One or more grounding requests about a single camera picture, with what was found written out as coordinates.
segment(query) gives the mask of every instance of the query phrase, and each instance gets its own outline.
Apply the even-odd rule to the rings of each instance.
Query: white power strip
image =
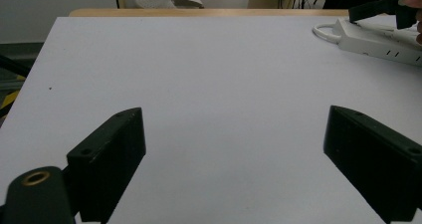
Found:
[[[321,27],[332,27],[332,34],[323,32]],[[352,24],[339,18],[335,24],[316,25],[313,31],[348,52],[422,66],[422,46],[416,42],[419,34],[416,30],[397,30],[363,22]]]

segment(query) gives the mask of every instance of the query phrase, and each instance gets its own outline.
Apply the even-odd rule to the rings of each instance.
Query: white tabletop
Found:
[[[59,18],[0,129],[0,199],[142,107],[146,156],[110,223],[382,223],[322,152],[329,106],[422,143],[422,71],[312,33],[334,21]]]

